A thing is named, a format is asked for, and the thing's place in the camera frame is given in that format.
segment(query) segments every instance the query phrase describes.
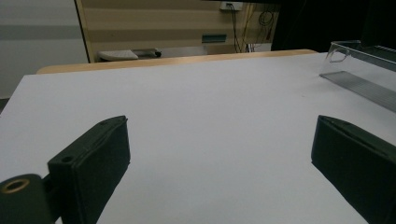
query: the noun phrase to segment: transparent acrylic container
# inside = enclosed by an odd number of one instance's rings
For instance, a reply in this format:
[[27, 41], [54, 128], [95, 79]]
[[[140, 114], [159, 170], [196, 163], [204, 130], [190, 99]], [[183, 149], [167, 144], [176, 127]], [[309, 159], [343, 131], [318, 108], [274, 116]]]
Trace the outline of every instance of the transparent acrylic container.
[[332, 42], [321, 77], [396, 113], [396, 50]]

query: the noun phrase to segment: metal grommet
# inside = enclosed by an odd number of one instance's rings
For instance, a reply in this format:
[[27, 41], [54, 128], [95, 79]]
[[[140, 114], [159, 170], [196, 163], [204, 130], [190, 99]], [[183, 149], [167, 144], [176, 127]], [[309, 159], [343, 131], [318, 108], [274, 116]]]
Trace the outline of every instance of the metal grommet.
[[21, 189], [26, 188], [30, 183], [29, 179], [16, 179], [10, 181], [5, 186], [1, 188], [2, 193], [15, 193]]

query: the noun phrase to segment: white tabletop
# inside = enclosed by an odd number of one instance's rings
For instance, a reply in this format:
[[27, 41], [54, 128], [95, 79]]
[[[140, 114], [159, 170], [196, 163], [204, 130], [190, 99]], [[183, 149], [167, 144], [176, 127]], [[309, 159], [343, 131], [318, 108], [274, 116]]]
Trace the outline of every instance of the white tabletop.
[[318, 76], [325, 54], [25, 76], [0, 180], [125, 115], [132, 163], [98, 223], [366, 223], [311, 164], [318, 115], [396, 145], [396, 114]]

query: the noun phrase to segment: wooden table edge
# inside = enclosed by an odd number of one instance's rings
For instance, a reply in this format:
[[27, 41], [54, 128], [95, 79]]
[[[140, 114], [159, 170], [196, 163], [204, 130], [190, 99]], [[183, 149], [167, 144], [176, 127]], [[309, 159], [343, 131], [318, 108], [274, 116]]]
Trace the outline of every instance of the wooden table edge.
[[281, 57], [281, 56], [292, 56], [292, 55], [312, 54], [312, 53], [317, 53], [317, 52], [311, 49], [289, 49], [289, 50], [279, 50], [279, 51], [201, 55], [201, 56], [190, 56], [190, 57], [160, 58], [160, 59], [134, 60], [134, 61], [122, 61], [122, 62], [110, 62], [110, 63], [77, 63], [77, 64], [46, 66], [40, 68], [36, 73], [39, 75], [44, 75], [44, 74], [53, 74], [53, 73], [83, 72], [83, 71], [95, 71], [95, 70], [130, 68], [130, 67], [147, 67], [147, 66], [183, 64], [183, 63], [200, 63], [200, 62], [211, 62], [211, 61], [233, 60], [233, 59]]

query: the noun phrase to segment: beige wall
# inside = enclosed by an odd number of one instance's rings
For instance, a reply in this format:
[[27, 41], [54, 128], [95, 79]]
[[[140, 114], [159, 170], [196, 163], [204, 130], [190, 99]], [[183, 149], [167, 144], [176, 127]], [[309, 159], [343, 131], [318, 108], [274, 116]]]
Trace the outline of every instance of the beige wall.
[[[232, 14], [230, 11], [219, 10], [220, 2], [77, 1], [92, 60], [99, 50], [200, 46], [202, 35], [206, 34], [226, 34], [227, 40], [223, 45], [233, 45]], [[248, 17], [252, 15], [246, 31], [248, 43], [257, 40], [271, 42], [274, 32], [270, 38], [258, 37], [258, 33], [262, 32], [258, 23], [262, 9], [263, 5], [244, 4], [244, 9], [236, 13], [237, 33], [240, 37]]]

